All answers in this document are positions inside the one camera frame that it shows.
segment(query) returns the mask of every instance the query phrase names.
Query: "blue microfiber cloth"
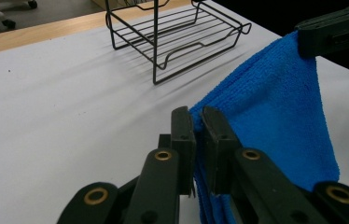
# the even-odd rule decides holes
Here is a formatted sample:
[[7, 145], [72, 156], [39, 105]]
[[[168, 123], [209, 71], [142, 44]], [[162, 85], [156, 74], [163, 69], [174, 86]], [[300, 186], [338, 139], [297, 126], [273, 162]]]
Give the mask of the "blue microfiber cloth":
[[[338, 181], [323, 112], [316, 60], [298, 54], [298, 32], [273, 41], [237, 67], [189, 112], [202, 131], [205, 105], [219, 109], [244, 147], [264, 151], [290, 181], [312, 190], [316, 182]], [[235, 223], [230, 196], [208, 192], [197, 152], [195, 180], [202, 223]]]

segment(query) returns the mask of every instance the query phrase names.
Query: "screw hole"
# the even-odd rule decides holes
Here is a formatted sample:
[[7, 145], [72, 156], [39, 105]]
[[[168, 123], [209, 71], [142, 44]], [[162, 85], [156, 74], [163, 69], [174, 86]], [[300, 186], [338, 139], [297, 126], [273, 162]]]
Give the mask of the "screw hole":
[[251, 161], [259, 160], [259, 158], [261, 157], [258, 152], [256, 152], [255, 150], [250, 150], [250, 149], [244, 150], [242, 152], [242, 155]]
[[103, 188], [96, 188], [88, 191], [84, 196], [84, 203], [88, 205], [96, 205], [104, 202], [108, 198], [108, 191]]
[[169, 159], [172, 158], [172, 153], [168, 152], [168, 151], [159, 151], [157, 153], [155, 153], [155, 159], [159, 160], [159, 161], [167, 161]]
[[337, 186], [328, 186], [326, 193], [329, 197], [340, 203], [349, 204], [349, 191], [344, 188]]

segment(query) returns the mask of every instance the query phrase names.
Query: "black wire rack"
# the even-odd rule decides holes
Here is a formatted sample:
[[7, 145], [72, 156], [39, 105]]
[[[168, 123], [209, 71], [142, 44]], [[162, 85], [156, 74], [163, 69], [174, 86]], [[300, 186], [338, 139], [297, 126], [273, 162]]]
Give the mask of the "black wire rack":
[[[151, 61], [154, 85], [214, 59], [235, 47], [241, 34], [250, 32], [250, 22], [242, 24], [203, 0], [191, 0], [191, 4], [181, 7], [181, 10], [163, 11], [159, 15], [159, 8], [165, 7], [169, 1], [160, 4], [154, 0], [153, 7], [137, 4], [110, 9], [108, 0], [105, 0], [105, 20], [113, 48], [131, 46]], [[130, 23], [116, 14], [130, 7], [154, 10], [153, 19]], [[112, 18], [119, 23], [113, 26]]]

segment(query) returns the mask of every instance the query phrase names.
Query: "chair leg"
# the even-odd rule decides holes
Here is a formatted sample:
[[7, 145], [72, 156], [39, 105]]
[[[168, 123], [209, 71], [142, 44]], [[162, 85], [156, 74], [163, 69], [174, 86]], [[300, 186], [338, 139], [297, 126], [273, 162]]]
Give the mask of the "chair leg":
[[35, 0], [28, 1], [27, 3], [31, 9], [37, 8], [37, 2]]
[[12, 21], [12, 20], [5, 20], [2, 21], [3, 25], [6, 26], [8, 29], [15, 29], [15, 24], [17, 24], [16, 22]]

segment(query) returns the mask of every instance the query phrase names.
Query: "towel fold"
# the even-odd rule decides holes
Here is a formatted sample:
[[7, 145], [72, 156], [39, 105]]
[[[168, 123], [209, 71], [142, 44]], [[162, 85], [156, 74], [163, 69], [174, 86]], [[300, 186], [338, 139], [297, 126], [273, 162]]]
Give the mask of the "towel fold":
[[[298, 54], [298, 32], [272, 42], [237, 67], [189, 112], [202, 130], [205, 105], [219, 109], [244, 147], [264, 151], [290, 181], [312, 190], [316, 182], [339, 179], [323, 112], [316, 60]], [[195, 180], [201, 223], [235, 223], [230, 196], [207, 190], [197, 152]]]

